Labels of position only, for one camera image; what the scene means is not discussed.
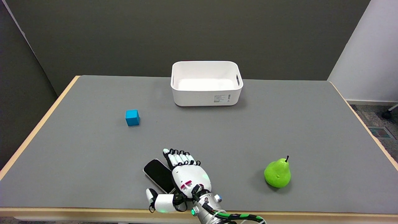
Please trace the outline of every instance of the pear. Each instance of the pear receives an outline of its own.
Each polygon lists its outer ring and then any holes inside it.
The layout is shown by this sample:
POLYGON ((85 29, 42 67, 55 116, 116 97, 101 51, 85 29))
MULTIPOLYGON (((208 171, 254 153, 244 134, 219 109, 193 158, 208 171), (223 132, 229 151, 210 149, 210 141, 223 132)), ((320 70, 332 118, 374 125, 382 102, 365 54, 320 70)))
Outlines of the pear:
POLYGON ((264 177, 269 185, 282 188, 289 183, 291 175, 288 158, 289 156, 286 159, 282 158, 268 164, 264 170, 264 177))

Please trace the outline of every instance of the black phone screen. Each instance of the black phone screen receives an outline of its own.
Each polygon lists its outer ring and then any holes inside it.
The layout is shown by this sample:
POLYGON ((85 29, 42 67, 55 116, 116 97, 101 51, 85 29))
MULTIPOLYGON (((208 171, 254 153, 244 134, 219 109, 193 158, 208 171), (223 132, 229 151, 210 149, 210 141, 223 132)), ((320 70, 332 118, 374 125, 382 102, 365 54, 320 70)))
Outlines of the black phone screen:
POLYGON ((146 175, 152 179, 158 187, 166 193, 171 193, 174 190, 172 182, 172 172, 165 167, 159 160, 154 159, 144 167, 146 175))

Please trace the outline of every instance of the blue cube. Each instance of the blue cube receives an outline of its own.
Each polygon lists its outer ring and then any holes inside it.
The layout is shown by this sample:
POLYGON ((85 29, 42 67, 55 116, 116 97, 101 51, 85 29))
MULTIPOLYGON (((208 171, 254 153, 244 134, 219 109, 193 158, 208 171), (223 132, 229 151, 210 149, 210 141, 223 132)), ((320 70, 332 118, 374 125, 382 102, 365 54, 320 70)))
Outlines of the blue cube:
POLYGON ((126 111, 126 122, 128 126, 139 125, 140 116, 138 115, 138 110, 126 111))

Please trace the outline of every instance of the white plastic bin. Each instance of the white plastic bin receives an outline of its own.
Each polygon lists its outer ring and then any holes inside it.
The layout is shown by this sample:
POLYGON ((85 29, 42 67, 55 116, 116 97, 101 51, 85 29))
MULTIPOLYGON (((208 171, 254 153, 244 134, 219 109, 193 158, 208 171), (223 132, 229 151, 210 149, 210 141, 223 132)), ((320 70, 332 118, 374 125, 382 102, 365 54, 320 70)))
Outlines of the white plastic bin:
POLYGON ((243 81, 231 61, 180 61, 173 65, 171 87, 179 106, 228 106, 238 102, 243 81))

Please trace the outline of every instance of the robotic arm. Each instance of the robotic arm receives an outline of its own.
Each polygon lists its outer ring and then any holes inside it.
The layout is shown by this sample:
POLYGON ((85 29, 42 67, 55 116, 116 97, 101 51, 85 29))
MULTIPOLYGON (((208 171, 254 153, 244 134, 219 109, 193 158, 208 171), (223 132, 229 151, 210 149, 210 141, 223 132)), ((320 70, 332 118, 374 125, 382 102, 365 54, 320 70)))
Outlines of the robotic arm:
POLYGON ((189 152, 164 149, 163 156, 172 170, 175 194, 158 194, 154 189, 146 190, 150 212, 184 212, 187 202, 193 203, 191 214, 197 216, 201 224, 236 224, 235 220, 252 220, 263 224, 265 220, 250 214, 227 214, 222 209, 221 196, 211 192, 211 182, 207 173, 200 167, 189 152))

